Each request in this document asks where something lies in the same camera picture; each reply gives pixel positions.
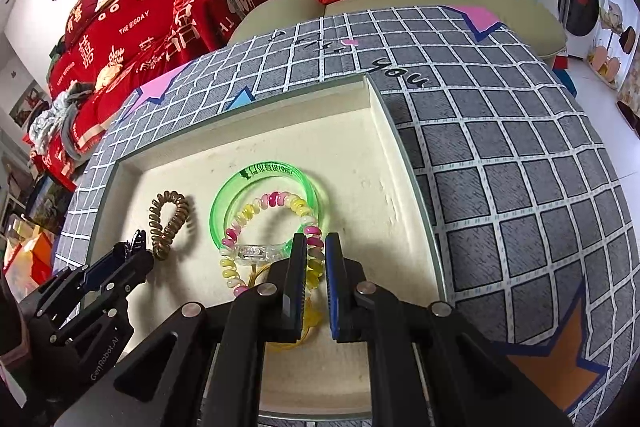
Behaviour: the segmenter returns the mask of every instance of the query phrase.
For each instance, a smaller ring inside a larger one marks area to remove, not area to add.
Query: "white tile floor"
[[[570,60],[569,75],[578,91],[578,103],[600,134],[625,191],[634,224],[640,226],[640,138],[616,107],[616,92],[580,60]]]

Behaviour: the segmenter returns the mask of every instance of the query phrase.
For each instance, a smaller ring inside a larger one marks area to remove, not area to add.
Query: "red blanket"
[[[239,0],[245,12],[267,0]],[[55,98],[73,80],[95,84],[107,65],[122,65],[116,79],[97,90],[80,108],[72,125],[78,152],[102,137],[127,97],[160,74],[224,47],[240,19],[227,0],[114,0],[56,64],[50,77]],[[75,165],[59,137],[44,163],[58,177]]]

